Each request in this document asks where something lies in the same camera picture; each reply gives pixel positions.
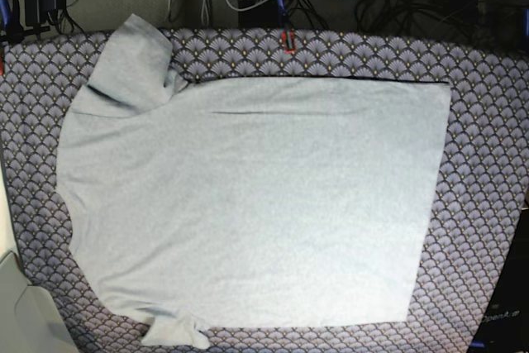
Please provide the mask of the light grey T-shirt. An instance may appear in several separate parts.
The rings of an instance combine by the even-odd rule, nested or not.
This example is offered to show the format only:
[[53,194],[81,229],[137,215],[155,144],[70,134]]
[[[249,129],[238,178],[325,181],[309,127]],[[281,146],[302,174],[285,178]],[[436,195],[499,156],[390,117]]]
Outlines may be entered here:
[[129,17],[66,113],[57,193],[69,244],[147,346],[212,327],[402,322],[450,114],[441,83],[190,83]]

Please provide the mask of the red table clamp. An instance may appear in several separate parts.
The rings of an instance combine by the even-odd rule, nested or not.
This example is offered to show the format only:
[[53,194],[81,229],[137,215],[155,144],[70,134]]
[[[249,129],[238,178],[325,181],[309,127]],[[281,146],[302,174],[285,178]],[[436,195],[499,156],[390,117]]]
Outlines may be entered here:
[[281,41],[284,46],[284,51],[287,54],[294,54],[296,52],[295,35],[292,30],[282,31]]

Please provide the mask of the black power adapter box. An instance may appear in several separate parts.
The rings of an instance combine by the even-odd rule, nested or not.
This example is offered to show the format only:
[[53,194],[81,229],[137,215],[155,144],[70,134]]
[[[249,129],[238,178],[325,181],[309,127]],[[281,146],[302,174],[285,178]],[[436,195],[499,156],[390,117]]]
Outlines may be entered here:
[[250,28],[271,28],[276,29],[282,26],[279,7],[276,0],[252,8],[237,15],[237,27],[240,29]]

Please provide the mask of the fan-patterned grey tablecloth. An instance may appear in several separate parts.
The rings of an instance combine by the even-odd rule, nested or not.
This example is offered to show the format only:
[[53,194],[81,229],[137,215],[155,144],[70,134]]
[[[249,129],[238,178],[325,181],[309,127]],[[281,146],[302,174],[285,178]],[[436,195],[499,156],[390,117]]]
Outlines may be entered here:
[[[327,328],[215,329],[214,352],[463,352],[506,261],[528,189],[528,61],[413,38],[297,31],[167,31],[187,79],[336,76],[443,82],[446,148],[407,320]],[[51,293],[83,352],[142,352],[146,326],[111,314],[69,253],[72,225],[55,192],[62,121],[107,41],[105,32],[8,45],[1,147],[21,266]]]

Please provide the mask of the white plastic bin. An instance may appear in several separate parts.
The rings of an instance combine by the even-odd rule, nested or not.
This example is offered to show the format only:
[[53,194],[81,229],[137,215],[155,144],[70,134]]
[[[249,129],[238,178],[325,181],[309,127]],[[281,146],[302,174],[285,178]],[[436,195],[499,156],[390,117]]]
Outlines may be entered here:
[[50,293],[22,274],[17,257],[1,260],[1,351],[76,352]]

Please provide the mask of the black OpenArm base panel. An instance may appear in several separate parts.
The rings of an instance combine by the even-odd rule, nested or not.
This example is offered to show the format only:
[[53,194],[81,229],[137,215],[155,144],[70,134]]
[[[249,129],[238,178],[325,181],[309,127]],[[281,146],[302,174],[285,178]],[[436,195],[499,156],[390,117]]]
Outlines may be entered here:
[[528,351],[528,211],[522,210],[502,273],[469,352]]

